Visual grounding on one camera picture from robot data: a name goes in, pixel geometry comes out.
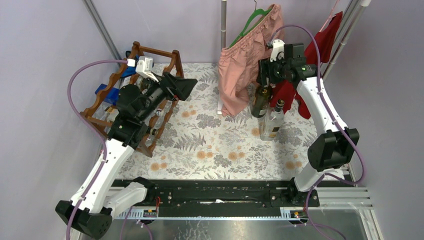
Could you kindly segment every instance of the clear bottle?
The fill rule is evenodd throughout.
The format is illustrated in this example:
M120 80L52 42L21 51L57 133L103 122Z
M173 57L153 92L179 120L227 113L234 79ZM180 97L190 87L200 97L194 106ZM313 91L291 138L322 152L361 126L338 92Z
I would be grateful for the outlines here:
M268 108L265 119L259 128L260 139L272 141L284 123L284 100L279 99L274 108Z

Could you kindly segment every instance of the blue object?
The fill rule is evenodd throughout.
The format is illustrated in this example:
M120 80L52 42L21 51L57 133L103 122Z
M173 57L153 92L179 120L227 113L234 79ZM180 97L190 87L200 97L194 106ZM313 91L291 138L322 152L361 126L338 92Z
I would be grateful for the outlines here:
M139 56L136 55L135 56L135 62L137 62L138 60L139 60ZM124 78L132 76L134 74L136 74L136 67L135 66L128 66L120 77L124 79Z
M106 84L103 84L103 83L100 84L100 86L98 86L97 90L95 91L95 94L97 94L100 90L105 89L106 87L107 87ZM106 96L106 98L103 100L103 102L116 106L118 101L118 94L119 94L119 89L113 87L110 90L109 94Z

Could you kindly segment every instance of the blue block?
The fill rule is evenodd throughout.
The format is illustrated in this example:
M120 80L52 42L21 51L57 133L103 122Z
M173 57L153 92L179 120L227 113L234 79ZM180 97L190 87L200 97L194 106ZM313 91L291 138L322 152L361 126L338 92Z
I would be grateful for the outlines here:
M106 87L107 85L102 83L100 84L100 86L98 86L97 90L94 93L97 94L100 90L105 89ZM116 106L118 101L118 94L119 94L119 89L113 87L103 102Z

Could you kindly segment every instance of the bottle cap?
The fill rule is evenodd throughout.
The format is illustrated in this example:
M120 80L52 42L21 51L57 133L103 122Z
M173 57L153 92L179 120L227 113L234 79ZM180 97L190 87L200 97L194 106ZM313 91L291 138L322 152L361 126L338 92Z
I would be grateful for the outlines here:
M284 107L284 100L283 99L278 99L277 103L275 104L275 111L276 112L280 112L281 109Z

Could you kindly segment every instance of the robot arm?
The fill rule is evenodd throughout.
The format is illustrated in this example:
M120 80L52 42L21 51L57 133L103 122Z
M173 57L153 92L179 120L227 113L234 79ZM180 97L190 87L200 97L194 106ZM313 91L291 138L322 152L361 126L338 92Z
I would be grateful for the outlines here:
M310 111L318 136L307 151L309 163L291 180L291 201L301 204L305 201L306 193L323 174L349 163L354 153L352 146L332 121L320 93L335 120L355 144L358 143L359 133L356 129L349 129L340 118L325 88L318 89L317 66L306 63L302 43L285 44L282 40L275 39L268 47L272 48L271 57L259 61L256 81L263 86L282 81L293 84Z
M152 58L140 57L135 69L148 82L145 93L133 84L119 90L116 102L119 114L107 134L106 160L103 160L101 154L78 191L70 200L61 200L56 205L55 211L68 224L71 213L81 200L71 226L94 239L100 239L112 220L132 205L149 205L155 200L154 184L142 177L134 179L127 187L110 197L106 194L124 162L131 157L144 135L151 131L145 124L145 119L165 99L185 101L197 83L196 79L177 78L167 72L163 76L156 75L151 72L152 63ZM87 188L89 192L82 198L82 193Z

